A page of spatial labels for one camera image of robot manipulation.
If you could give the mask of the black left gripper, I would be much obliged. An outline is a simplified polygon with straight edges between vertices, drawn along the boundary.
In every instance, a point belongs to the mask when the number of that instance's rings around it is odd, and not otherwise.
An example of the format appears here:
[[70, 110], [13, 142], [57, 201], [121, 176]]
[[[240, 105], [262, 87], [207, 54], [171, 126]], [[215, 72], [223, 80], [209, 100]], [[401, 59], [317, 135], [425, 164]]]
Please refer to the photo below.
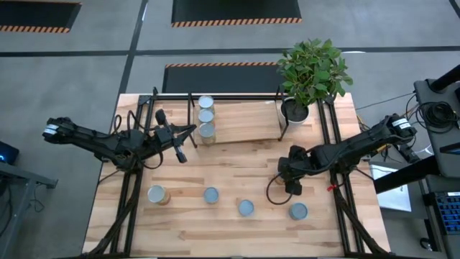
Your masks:
[[[195, 124], [170, 124], [163, 109], [159, 109], [155, 112], [155, 119], [159, 126], [159, 128], [155, 130], [156, 147], [175, 147], [177, 144], [183, 144], [186, 138], [190, 137], [197, 127]], [[173, 130], [178, 134], [176, 137], [174, 137]]]

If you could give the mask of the green can labelled Oranges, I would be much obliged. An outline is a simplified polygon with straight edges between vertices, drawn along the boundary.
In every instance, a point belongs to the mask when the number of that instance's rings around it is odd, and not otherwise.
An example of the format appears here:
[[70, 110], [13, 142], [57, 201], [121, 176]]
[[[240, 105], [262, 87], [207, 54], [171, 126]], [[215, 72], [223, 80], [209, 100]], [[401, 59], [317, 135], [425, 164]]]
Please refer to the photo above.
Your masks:
[[204, 145], [211, 145], [215, 143], [216, 130], [212, 123], [202, 123], [198, 129], [198, 133]]

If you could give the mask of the orange red can labelled Green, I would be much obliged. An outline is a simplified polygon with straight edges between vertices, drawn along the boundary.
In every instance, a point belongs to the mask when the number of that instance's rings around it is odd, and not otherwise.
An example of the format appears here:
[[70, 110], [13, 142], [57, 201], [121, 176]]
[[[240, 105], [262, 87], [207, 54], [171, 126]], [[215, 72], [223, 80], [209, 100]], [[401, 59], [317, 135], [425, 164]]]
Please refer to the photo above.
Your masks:
[[198, 120], [201, 124], [214, 124], [214, 113], [211, 109], [201, 109], [198, 113]]

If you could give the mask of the light green tin can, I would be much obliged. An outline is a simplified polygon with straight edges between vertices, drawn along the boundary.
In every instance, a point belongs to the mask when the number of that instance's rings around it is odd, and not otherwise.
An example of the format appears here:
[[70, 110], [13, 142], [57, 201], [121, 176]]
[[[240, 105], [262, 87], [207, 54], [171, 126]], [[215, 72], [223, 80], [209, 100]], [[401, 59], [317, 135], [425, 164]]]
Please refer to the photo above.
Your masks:
[[214, 99], [209, 95], [202, 95], [198, 98], [198, 105], [200, 109], [214, 110]]

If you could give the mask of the short can with mushroom picture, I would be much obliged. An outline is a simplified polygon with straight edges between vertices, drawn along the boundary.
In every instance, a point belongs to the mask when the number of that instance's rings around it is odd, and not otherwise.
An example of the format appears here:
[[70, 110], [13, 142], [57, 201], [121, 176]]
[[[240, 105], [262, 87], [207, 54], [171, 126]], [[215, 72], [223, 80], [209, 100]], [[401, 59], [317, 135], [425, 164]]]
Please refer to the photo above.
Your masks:
[[238, 205], [238, 211], [243, 217], [250, 217], [254, 213], [254, 204], [247, 199], [241, 200]]

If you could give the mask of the tin can with tan label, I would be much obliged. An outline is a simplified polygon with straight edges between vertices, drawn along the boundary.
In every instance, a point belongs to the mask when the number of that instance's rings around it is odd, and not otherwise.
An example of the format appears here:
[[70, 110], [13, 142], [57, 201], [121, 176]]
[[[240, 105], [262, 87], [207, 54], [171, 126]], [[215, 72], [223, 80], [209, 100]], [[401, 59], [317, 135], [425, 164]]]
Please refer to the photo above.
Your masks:
[[148, 200], [157, 205], [166, 205], [170, 202], [170, 192], [163, 186], [151, 186], [147, 192]]

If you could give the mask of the yellow can with bean pattern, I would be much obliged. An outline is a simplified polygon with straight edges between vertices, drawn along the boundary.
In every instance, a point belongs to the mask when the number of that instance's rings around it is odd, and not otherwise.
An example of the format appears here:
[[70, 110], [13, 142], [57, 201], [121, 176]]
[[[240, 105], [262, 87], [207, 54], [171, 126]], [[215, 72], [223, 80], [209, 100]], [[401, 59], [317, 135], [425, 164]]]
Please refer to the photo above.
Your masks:
[[208, 187], [204, 193], [203, 198], [207, 204], [215, 204], [219, 201], [219, 191], [217, 188]]

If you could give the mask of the wooden shelf board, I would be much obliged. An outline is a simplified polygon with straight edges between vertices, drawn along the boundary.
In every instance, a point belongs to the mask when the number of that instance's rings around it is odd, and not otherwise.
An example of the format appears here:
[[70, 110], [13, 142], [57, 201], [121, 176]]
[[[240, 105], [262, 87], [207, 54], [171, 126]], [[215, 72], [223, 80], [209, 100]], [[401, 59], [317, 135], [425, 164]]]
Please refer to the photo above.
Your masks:
[[214, 131], [202, 137], [195, 129], [198, 145], [213, 145], [257, 140], [276, 140], [282, 130], [274, 101], [217, 101], [214, 104]]

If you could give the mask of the white plant pot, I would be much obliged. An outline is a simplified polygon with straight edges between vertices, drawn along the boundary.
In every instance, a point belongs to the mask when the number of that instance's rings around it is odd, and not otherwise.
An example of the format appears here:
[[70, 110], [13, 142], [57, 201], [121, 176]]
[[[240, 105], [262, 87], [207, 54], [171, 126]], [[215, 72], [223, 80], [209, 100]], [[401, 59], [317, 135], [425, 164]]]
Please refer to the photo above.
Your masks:
[[284, 127], [286, 124], [290, 126], [302, 125], [309, 115], [308, 106], [299, 104], [293, 97], [287, 97], [281, 101], [279, 108], [280, 124]]

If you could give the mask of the black mat with hazard stripe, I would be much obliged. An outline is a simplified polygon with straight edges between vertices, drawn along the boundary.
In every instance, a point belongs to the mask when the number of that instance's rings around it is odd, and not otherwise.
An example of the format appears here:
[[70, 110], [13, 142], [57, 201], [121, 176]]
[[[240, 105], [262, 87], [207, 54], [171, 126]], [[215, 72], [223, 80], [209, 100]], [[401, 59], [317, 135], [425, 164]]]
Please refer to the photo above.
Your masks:
[[0, 0], [0, 32], [69, 33], [81, 7], [81, 2]]
[[164, 94], [274, 93], [285, 79], [275, 62], [170, 63]]
[[298, 0], [173, 0], [171, 26], [297, 24]]

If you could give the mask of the green leafy plant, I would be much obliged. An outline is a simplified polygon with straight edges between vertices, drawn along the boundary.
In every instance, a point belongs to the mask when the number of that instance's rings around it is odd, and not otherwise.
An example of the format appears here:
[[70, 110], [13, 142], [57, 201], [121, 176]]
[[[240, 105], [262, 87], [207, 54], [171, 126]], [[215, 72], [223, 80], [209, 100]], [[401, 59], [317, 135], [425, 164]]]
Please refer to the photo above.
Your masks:
[[330, 39], [298, 42], [282, 52], [277, 65], [277, 72], [284, 78], [284, 89], [298, 106], [344, 96], [343, 85], [354, 83], [341, 50]]

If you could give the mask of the white paper sheet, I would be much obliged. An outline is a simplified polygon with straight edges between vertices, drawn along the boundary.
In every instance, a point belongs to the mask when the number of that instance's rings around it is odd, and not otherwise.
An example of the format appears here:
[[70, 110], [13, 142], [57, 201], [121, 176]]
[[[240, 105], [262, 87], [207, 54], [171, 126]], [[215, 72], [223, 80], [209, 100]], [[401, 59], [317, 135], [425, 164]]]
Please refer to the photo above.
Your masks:
[[[370, 163], [369, 165], [374, 180], [397, 171], [397, 168], [390, 167], [388, 164], [377, 165], [376, 163]], [[377, 200], [379, 207], [382, 209], [393, 209], [402, 212], [412, 211], [408, 185], [402, 185], [380, 193], [377, 195]]]

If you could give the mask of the black slanted beam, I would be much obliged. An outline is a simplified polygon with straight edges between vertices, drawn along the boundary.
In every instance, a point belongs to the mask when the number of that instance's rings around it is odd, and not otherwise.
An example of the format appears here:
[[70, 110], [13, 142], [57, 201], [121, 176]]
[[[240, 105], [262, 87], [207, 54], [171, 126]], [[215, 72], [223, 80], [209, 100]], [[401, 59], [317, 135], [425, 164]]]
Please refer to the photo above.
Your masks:
[[374, 180], [374, 188], [376, 193], [380, 194], [422, 180], [430, 175], [440, 175], [438, 163], [434, 155]]

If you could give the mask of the grey keyboard desk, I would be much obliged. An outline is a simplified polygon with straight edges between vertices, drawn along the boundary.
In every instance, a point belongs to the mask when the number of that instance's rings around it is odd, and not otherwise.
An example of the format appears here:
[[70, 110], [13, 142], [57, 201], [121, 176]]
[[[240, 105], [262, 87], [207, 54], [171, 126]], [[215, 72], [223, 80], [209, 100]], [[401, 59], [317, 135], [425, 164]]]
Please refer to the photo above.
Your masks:
[[427, 250], [443, 253], [447, 259], [460, 259], [460, 235], [445, 235], [440, 228], [434, 211], [434, 193], [460, 191], [460, 179], [427, 177], [426, 188], [421, 187], [423, 205], [428, 218], [424, 220], [427, 238], [420, 240], [420, 245]]

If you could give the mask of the grey equipment cart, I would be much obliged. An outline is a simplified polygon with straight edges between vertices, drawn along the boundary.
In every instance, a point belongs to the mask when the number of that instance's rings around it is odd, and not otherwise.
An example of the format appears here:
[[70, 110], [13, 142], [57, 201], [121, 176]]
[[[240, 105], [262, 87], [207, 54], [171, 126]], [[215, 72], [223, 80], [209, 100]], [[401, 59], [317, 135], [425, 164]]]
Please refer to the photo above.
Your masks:
[[460, 178], [460, 64], [438, 79], [414, 83], [416, 99], [426, 114], [429, 104], [448, 104], [457, 118], [446, 127], [435, 128], [423, 119], [440, 174]]

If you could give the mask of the backlit keyboard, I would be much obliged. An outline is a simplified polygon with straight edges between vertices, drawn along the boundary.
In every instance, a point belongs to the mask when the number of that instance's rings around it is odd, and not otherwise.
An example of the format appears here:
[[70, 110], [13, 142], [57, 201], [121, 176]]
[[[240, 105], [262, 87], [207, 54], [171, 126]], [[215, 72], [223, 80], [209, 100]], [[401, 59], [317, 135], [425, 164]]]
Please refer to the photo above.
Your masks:
[[434, 211], [445, 235], [460, 235], [460, 191], [435, 192]]

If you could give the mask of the grey side desk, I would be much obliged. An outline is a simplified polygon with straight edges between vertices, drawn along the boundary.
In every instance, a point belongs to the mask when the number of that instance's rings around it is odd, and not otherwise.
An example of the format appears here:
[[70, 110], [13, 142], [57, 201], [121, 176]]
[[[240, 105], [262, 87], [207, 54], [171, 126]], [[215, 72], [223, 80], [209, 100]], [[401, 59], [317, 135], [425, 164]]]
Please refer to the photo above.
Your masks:
[[16, 183], [19, 185], [17, 197], [13, 196], [11, 199], [11, 216], [6, 223], [6, 229], [5, 231], [0, 230], [0, 258], [5, 258], [18, 235], [19, 228], [37, 184], [41, 184], [47, 188], [55, 188], [58, 180], [1, 162], [0, 176], [10, 178], [10, 186]]

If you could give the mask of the dark device with blue light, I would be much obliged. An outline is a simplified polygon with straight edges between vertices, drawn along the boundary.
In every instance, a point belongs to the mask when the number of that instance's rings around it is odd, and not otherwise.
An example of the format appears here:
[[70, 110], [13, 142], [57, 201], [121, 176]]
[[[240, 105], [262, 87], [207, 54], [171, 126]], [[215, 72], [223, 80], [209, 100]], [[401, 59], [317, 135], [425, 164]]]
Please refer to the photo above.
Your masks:
[[0, 141], [0, 162], [14, 165], [19, 155], [19, 150], [5, 142]]

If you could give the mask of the black aluminium rig frame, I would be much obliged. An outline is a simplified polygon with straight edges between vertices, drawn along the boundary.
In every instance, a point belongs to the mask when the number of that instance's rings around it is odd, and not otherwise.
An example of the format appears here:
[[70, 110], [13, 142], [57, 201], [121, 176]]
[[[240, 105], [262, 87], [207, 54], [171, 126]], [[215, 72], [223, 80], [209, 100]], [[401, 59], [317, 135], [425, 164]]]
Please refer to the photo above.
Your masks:
[[[274, 101], [278, 94], [215, 94], [217, 101]], [[276, 140], [183, 145], [187, 162], [174, 150], [147, 160], [140, 171], [121, 174], [111, 163], [101, 169], [103, 181], [95, 200], [83, 252], [105, 258], [284, 258], [370, 255], [390, 249], [376, 191], [366, 163], [339, 173], [336, 169], [306, 176], [303, 192], [291, 196], [275, 183], [277, 164], [292, 145], [311, 148], [340, 143], [360, 132], [350, 94], [332, 105], [310, 106], [300, 126], [282, 129]], [[327, 191], [331, 184], [338, 187]], [[147, 192], [160, 185], [170, 192], [166, 205], [151, 203]], [[207, 204], [203, 193], [218, 189], [219, 200]], [[241, 200], [254, 204], [243, 217]], [[289, 208], [303, 203], [308, 216], [293, 220]]]

